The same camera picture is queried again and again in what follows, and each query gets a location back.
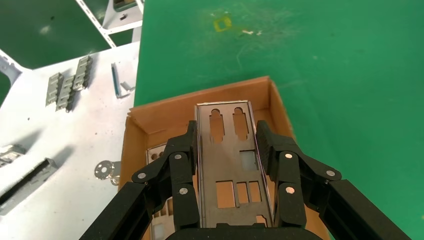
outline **cardboard box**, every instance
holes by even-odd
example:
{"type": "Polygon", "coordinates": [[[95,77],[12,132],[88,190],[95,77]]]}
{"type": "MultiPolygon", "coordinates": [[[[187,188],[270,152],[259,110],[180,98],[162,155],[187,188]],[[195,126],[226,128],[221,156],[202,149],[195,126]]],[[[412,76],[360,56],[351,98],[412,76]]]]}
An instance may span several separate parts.
{"type": "MultiPolygon", "coordinates": [[[[119,187],[131,181],[133,173],[146,165],[148,148],[163,144],[169,138],[186,132],[188,122],[195,119],[194,106],[197,103],[236,100],[251,102],[255,121],[265,120],[275,133],[294,137],[277,87],[269,77],[259,77],[134,107],[126,119],[119,187]]],[[[274,183],[269,180],[268,190],[273,205],[274,183]]],[[[327,228],[318,213],[307,207],[305,209],[306,229],[324,240],[329,240],[327,228]]],[[[150,240],[150,230],[147,230],[143,239],[150,240]]]]}

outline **green table surface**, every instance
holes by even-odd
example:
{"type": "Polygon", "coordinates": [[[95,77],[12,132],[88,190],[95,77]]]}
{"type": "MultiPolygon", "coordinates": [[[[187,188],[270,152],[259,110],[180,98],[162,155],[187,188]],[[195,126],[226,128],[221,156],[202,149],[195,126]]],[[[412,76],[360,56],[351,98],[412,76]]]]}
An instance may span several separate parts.
{"type": "MultiPolygon", "coordinates": [[[[109,0],[84,2],[102,23],[109,0]]],[[[75,0],[1,0],[0,22],[0,49],[30,69],[110,48],[75,0]]],[[[120,46],[132,32],[110,37],[120,46]]]]}
{"type": "Polygon", "coordinates": [[[424,1],[149,0],[134,105],[269,75],[302,150],[424,239],[424,1]]]}

